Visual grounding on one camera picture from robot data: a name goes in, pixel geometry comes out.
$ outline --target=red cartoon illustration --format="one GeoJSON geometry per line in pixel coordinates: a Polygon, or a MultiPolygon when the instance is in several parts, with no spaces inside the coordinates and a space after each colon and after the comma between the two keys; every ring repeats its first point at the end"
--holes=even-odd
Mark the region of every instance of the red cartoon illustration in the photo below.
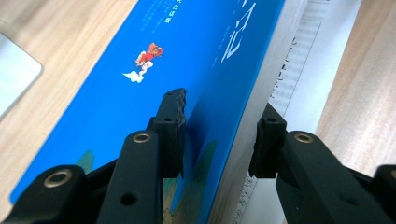
{"type": "Polygon", "coordinates": [[[131,79],[132,82],[140,83],[143,80],[143,75],[147,73],[148,69],[154,65],[152,60],[156,57],[161,57],[163,55],[163,48],[156,45],[155,43],[151,43],[148,46],[147,51],[140,52],[137,59],[134,61],[134,65],[136,67],[140,67],[139,73],[136,71],[132,71],[131,73],[124,74],[126,77],[131,79]]]}

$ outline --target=wooden table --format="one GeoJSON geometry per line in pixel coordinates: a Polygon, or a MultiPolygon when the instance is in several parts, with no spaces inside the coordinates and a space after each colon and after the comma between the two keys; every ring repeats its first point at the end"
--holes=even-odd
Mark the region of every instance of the wooden table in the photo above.
{"type": "MultiPolygon", "coordinates": [[[[0,0],[0,32],[45,71],[0,120],[0,220],[19,181],[134,1],[0,0]]],[[[371,175],[396,163],[396,1],[363,0],[318,135],[346,165],[371,175]]]]}

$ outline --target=book cover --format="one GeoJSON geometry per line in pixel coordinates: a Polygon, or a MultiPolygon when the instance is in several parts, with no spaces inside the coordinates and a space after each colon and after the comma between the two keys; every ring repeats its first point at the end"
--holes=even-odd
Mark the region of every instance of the book cover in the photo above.
{"type": "Polygon", "coordinates": [[[184,178],[164,180],[169,223],[207,222],[283,0],[141,0],[11,194],[59,164],[88,173],[145,130],[163,95],[187,90],[184,178]]]}

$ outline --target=screw hole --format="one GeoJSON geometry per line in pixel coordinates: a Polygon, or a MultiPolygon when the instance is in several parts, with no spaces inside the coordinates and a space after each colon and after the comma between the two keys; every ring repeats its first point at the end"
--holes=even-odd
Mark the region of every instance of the screw hole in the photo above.
{"type": "Polygon", "coordinates": [[[44,180],[44,186],[49,189],[56,188],[67,183],[67,181],[69,181],[71,177],[72,172],[69,169],[63,169],[53,173],[52,175],[49,175],[44,180]]]}
{"type": "Polygon", "coordinates": [[[314,139],[307,135],[307,134],[303,134],[303,133],[297,133],[294,135],[294,138],[302,143],[312,143],[314,141],[314,139]]]}
{"type": "Polygon", "coordinates": [[[134,136],[134,141],[136,143],[145,143],[149,140],[149,135],[146,133],[140,133],[134,136]]]}
{"type": "Polygon", "coordinates": [[[359,204],[358,200],[356,200],[353,196],[346,194],[346,193],[339,193],[338,198],[346,203],[349,203],[350,205],[353,205],[353,206],[358,206],[358,204],[359,204]]]}
{"type": "Polygon", "coordinates": [[[270,121],[271,123],[275,123],[276,122],[276,119],[272,119],[272,118],[269,118],[267,120],[270,121]]]}
{"type": "Polygon", "coordinates": [[[134,205],[139,199],[132,193],[126,193],[121,197],[121,203],[125,206],[134,205]]]}

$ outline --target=white paper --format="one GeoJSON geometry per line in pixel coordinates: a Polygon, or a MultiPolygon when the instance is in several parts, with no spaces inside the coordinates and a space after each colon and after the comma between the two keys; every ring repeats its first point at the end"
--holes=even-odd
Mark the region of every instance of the white paper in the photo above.
{"type": "Polygon", "coordinates": [[[0,119],[41,71],[40,63],[0,33],[0,119]]]}

